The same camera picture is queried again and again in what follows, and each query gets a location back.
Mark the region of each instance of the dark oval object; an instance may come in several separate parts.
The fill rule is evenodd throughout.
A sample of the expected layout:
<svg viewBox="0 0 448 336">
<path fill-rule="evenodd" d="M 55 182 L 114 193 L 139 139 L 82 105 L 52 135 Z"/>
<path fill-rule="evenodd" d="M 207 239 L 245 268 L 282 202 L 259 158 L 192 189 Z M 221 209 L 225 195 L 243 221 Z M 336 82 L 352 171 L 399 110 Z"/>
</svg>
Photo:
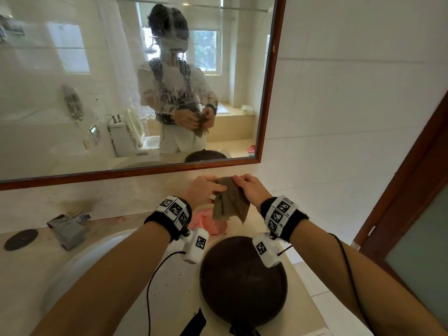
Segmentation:
<svg viewBox="0 0 448 336">
<path fill-rule="evenodd" d="M 198 161 L 217 160 L 217 159 L 227 159 L 227 157 L 225 156 L 225 154 L 218 151 L 203 150 L 190 153 L 185 158 L 185 162 L 192 163 Z"/>
<path fill-rule="evenodd" d="M 4 243 L 3 248 L 6 251 L 19 250 L 36 239 L 39 232 L 35 229 L 23 230 L 16 233 Z"/>
<path fill-rule="evenodd" d="M 277 316 L 288 293 L 283 265 L 265 267 L 252 238 L 243 236 L 215 244 L 202 261 L 199 280 L 204 300 L 217 316 L 252 328 Z"/>
</svg>

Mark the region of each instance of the person's right hand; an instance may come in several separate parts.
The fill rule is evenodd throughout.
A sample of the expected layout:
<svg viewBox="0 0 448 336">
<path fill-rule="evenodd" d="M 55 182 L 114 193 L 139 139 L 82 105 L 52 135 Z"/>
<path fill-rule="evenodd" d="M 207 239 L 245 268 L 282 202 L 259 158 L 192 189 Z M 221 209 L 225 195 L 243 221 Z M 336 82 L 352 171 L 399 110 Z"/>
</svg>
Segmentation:
<svg viewBox="0 0 448 336">
<path fill-rule="evenodd" d="M 260 179 L 253 175 L 245 174 L 241 177 L 234 175 L 233 181 L 244 190 L 247 200 L 257 208 L 258 212 L 260 212 L 261 204 L 266 199 L 272 198 L 272 195 L 266 190 Z"/>
<path fill-rule="evenodd" d="M 171 119 L 174 120 L 177 126 L 188 129 L 189 131 L 194 131 L 199 127 L 199 119 L 189 109 L 175 110 L 171 113 Z"/>
</svg>

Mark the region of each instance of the wooden mirror frame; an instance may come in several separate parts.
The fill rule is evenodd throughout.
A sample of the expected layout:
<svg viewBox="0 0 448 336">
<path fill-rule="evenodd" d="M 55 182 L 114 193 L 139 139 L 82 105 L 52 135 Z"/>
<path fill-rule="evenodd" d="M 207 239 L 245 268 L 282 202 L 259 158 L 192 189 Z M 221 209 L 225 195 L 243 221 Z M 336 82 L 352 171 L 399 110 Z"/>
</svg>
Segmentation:
<svg viewBox="0 0 448 336">
<path fill-rule="evenodd" d="M 3 180 L 0 181 L 0 191 L 10 189 L 25 189 L 39 186 L 80 183 L 85 181 L 135 177 L 139 175 L 152 175 L 152 174 L 169 173 L 169 172 L 200 170 L 203 168 L 222 168 L 226 166 L 260 163 L 261 156 L 263 153 L 267 115 L 269 112 L 269 103 L 271 102 L 272 85 L 274 83 L 274 73 L 277 63 L 277 54 L 280 43 L 280 34 L 283 23 L 285 5 L 286 0 L 275 0 L 272 27 L 271 27 L 271 41 L 269 43 L 269 53 L 267 57 L 266 73 L 264 77 L 265 79 L 264 79 L 263 95 L 260 107 L 258 133 L 255 142 L 256 146 L 255 157 L 233 158 L 233 159 L 195 162 L 195 163 L 167 164 L 160 166 L 148 166 L 143 168 L 94 171 L 94 172 L 74 173 L 67 175 L 52 175 L 52 176 L 24 178 L 17 180 Z"/>
</svg>

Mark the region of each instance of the pink soap dish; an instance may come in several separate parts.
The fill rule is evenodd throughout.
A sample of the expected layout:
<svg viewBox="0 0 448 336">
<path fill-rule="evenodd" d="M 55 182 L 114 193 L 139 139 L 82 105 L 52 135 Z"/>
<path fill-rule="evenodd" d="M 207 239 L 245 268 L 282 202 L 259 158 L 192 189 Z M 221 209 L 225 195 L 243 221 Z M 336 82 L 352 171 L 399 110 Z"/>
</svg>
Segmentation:
<svg viewBox="0 0 448 336">
<path fill-rule="evenodd" d="M 192 230 L 196 228 L 205 229 L 210 236 L 221 236 L 227 230 L 227 220 L 213 220 L 213 208 L 209 207 L 206 209 L 199 210 L 193 213 L 191 222 L 188 227 Z"/>
</svg>

